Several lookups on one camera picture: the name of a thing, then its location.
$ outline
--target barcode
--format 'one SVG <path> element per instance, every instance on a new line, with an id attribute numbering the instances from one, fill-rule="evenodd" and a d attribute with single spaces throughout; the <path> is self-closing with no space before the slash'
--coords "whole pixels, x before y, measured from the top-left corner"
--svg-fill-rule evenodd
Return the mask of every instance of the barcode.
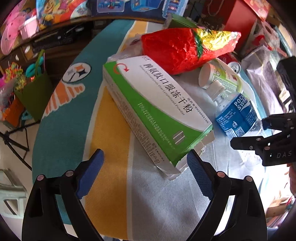
<path id="1" fill-rule="evenodd" d="M 228 131 L 225 132 L 225 134 L 229 137 L 229 139 L 232 139 L 233 137 L 237 137 L 233 129 L 229 129 Z"/>
<path id="2" fill-rule="evenodd" d="M 240 127 L 235 131 L 235 133 L 238 137 L 241 137 L 244 134 L 244 130 Z"/>

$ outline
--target white tile floor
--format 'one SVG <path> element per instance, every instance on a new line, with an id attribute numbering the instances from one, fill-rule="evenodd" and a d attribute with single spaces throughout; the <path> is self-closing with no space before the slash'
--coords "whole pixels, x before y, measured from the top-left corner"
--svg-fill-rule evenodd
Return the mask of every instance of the white tile floor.
<path id="1" fill-rule="evenodd" d="M 32 153 L 38 128 L 39 125 L 35 125 L 27 129 L 30 152 L 27 153 L 25 160 L 30 166 L 32 165 Z M 8 130 L 9 129 L 4 124 L 0 123 L 0 132 L 5 133 Z M 14 133 L 10 136 L 10 138 L 26 146 L 25 131 Z M 24 156 L 25 151 L 17 147 L 15 147 L 15 150 L 20 154 L 20 156 Z M 33 187 L 32 172 L 12 153 L 9 147 L 4 144 L 2 139 L 0 139 L 0 169 L 10 169 L 24 185 L 28 194 L 31 192 Z M 11 230 L 18 236 L 19 239 L 21 239 L 22 219 L 3 218 Z"/>

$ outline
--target tablecloth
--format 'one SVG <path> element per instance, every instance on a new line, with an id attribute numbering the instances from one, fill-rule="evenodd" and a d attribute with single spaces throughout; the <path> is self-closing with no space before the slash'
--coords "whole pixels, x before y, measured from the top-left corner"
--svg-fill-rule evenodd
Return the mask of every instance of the tablecloth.
<path id="1" fill-rule="evenodd" d="M 33 181 L 39 174 L 62 175 L 88 160 L 97 148 L 105 161 L 89 194 L 85 210 L 103 235 L 126 240 L 186 240 L 202 217 L 209 199 L 204 197 L 189 169 L 169 181 L 154 166 L 116 107 L 105 83 L 102 65 L 124 49 L 136 33 L 160 29 L 154 23 L 116 20 L 97 35 L 74 60 L 55 89 L 41 121 L 33 150 Z M 215 104 L 197 86 L 195 71 L 174 76 L 213 122 L 216 140 L 201 155 L 229 177 L 250 175 L 261 193 L 267 173 L 261 165 L 248 165 L 215 122 Z M 57 197 L 64 223 L 70 223 Z M 229 198 L 217 232 L 231 211 Z M 268 198 L 263 198 L 265 209 Z"/>

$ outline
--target green handle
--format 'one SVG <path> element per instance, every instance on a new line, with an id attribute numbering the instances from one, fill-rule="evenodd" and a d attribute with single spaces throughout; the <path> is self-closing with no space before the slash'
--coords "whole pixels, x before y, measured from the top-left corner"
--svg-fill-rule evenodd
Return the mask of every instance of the green handle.
<path id="1" fill-rule="evenodd" d="M 40 51 L 40 53 L 39 53 L 39 56 L 38 56 L 38 59 L 37 59 L 37 61 L 36 61 L 36 63 L 35 63 L 35 77 L 38 76 L 38 66 L 39 66 L 39 61 L 40 61 L 40 59 L 41 59 L 41 57 L 42 57 L 43 54 L 44 54 L 44 49 L 41 49 L 41 51 Z"/>

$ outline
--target green box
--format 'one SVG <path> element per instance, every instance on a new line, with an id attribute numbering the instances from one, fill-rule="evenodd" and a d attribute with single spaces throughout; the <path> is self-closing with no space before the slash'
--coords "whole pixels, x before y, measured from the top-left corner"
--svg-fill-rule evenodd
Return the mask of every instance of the green box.
<path id="1" fill-rule="evenodd" d="M 177 14 L 169 14 L 163 24 L 163 29 L 167 28 L 197 28 L 191 20 Z"/>
<path id="2" fill-rule="evenodd" d="M 148 56 L 106 63 L 103 79 L 154 164 L 169 177 L 180 174 L 183 157 L 212 130 L 201 108 Z"/>

